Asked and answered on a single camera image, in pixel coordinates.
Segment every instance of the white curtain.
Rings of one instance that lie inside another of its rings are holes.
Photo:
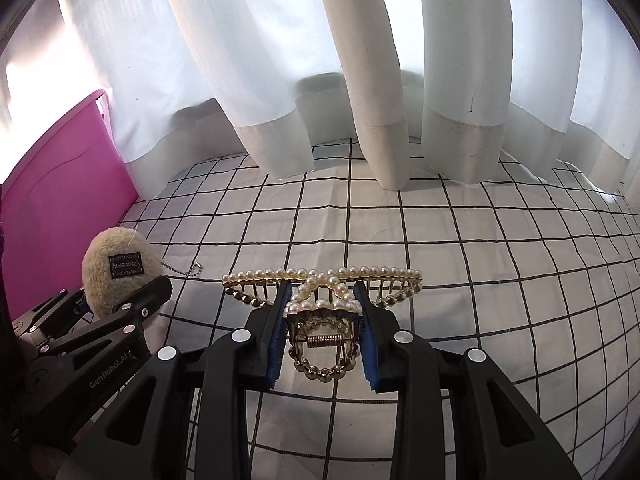
[[[308,171],[312,145],[345,137],[397,189],[408,133],[449,178],[487,178],[501,149],[546,178],[559,156],[640,206],[640,54],[605,0],[45,1],[0,57],[2,143],[21,145],[0,150],[4,176],[102,86],[144,198],[242,150],[277,178]],[[16,47],[42,7],[56,33]]]

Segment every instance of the beige plush ball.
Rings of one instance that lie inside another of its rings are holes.
[[[89,307],[99,317],[161,276],[153,246],[139,232],[112,227],[98,234],[82,260],[82,284]]]

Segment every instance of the black label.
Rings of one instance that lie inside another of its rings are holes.
[[[145,273],[140,253],[114,254],[109,256],[111,279],[127,278]]]

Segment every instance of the silver rivet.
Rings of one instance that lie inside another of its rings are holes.
[[[175,348],[172,346],[164,346],[158,350],[158,359],[161,361],[168,361],[175,357]]]
[[[472,348],[469,350],[469,359],[475,361],[476,363],[481,363],[486,359],[486,354],[479,348]]]
[[[239,328],[235,332],[232,333],[231,339],[233,339],[236,343],[242,343],[247,341],[251,337],[251,332],[249,332],[245,328]]]
[[[399,330],[394,334],[394,339],[399,343],[406,344],[414,340],[414,335],[407,330]]]

